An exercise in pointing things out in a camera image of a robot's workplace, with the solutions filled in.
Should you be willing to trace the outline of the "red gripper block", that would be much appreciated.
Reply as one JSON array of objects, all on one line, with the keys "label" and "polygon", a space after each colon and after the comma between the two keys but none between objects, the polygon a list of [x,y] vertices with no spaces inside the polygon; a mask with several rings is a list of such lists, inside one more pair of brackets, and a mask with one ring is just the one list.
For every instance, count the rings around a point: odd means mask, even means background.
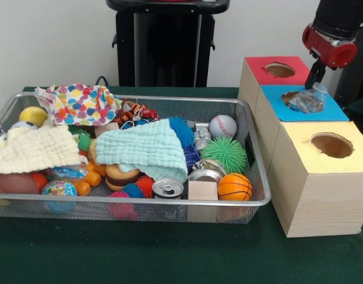
[{"label": "red gripper block", "polygon": [[312,88],[316,82],[320,83],[326,73],[326,67],[343,68],[350,64],[358,51],[354,39],[335,39],[318,32],[312,25],[305,28],[302,41],[312,56],[322,62],[319,64],[319,61],[316,61],[312,65],[305,88]]}]

